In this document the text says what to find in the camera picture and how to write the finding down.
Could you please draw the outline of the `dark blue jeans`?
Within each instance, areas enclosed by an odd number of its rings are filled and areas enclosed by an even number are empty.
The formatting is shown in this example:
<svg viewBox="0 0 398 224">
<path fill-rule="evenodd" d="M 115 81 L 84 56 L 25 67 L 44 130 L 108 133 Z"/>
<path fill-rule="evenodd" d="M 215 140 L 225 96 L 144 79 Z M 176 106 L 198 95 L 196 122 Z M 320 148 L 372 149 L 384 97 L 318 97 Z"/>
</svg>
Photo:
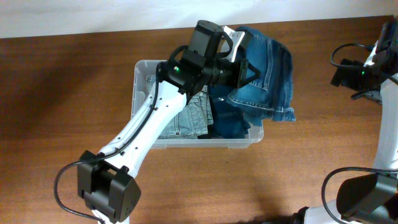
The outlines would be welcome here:
<svg viewBox="0 0 398 224">
<path fill-rule="evenodd" d="M 294 122 L 292 54 L 284 44 L 257 29 L 240 26 L 236 30 L 251 38 L 246 50 L 237 56 L 249 60 L 260 71 L 260 76 L 230 92 L 226 102 L 239 108 L 244 119 L 256 126 L 264 119 Z"/>
</svg>

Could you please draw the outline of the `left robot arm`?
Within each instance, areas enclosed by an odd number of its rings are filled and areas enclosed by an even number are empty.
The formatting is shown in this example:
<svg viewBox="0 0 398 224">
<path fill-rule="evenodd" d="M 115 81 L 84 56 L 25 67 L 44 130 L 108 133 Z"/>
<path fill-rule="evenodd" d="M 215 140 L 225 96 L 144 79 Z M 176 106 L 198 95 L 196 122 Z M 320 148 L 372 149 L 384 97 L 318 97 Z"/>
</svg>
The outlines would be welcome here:
<svg viewBox="0 0 398 224">
<path fill-rule="evenodd" d="M 239 58 L 252 41 L 247 31 L 199 20 L 188 45 L 155 67 L 155 82 L 137 113 L 97 154 L 78 160 L 78 196 L 98 223 L 126 223 L 141 190 L 135 181 L 149 149 L 166 125 L 206 85 L 242 88 L 260 75 Z"/>
</svg>

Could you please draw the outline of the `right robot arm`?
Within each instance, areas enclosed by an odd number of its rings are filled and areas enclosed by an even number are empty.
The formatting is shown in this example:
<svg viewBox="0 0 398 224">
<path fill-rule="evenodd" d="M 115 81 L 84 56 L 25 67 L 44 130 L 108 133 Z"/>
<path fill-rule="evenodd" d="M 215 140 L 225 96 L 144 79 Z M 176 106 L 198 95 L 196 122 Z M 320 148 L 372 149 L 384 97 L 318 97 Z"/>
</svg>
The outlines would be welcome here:
<svg viewBox="0 0 398 224">
<path fill-rule="evenodd" d="M 342 167 L 324 179 L 320 207 L 303 207 L 289 223 L 397 223 L 397 21 L 383 25 L 379 40 L 366 46 L 364 63 L 344 59 L 336 65 L 334 86 L 355 91 L 351 99 L 367 98 L 382 105 L 382 120 L 373 166 Z M 336 199 L 326 201 L 326 185 L 340 172 L 362 172 L 345 180 Z"/>
</svg>

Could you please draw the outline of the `light blue jeans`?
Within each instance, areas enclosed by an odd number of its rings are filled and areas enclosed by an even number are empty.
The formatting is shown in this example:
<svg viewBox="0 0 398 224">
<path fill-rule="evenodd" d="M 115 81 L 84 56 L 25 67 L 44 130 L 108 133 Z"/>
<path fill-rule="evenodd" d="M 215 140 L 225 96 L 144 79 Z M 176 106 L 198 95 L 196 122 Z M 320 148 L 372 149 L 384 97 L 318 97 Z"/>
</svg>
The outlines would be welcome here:
<svg viewBox="0 0 398 224">
<path fill-rule="evenodd" d="M 213 124 L 208 87 L 191 98 L 188 105 L 164 128 L 158 139 L 197 139 Z"/>
</svg>

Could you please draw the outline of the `black taped cloth bundle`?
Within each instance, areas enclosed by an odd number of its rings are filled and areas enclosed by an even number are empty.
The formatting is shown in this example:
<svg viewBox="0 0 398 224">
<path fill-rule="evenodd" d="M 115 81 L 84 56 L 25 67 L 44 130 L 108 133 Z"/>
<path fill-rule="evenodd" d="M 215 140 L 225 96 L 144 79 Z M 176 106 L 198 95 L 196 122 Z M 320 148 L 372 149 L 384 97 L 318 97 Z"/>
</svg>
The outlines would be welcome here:
<svg viewBox="0 0 398 224">
<path fill-rule="evenodd" d="M 207 126 L 207 133 L 199 135 L 198 139 L 212 139 L 213 138 L 213 132 L 214 132 L 214 126 L 212 124 L 208 125 Z"/>
</svg>

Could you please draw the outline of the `teal blue taped cloth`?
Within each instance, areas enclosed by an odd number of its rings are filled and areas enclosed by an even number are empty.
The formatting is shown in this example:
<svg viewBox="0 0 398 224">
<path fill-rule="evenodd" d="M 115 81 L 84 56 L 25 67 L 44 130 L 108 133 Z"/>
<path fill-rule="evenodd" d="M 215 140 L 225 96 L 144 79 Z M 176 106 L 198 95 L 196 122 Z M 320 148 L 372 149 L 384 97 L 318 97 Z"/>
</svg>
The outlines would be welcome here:
<svg viewBox="0 0 398 224">
<path fill-rule="evenodd" d="M 242 88 L 217 85 L 209 88 L 214 135 L 225 139 L 244 139 L 252 125 L 262 126 L 256 114 L 254 85 Z"/>
</svg>

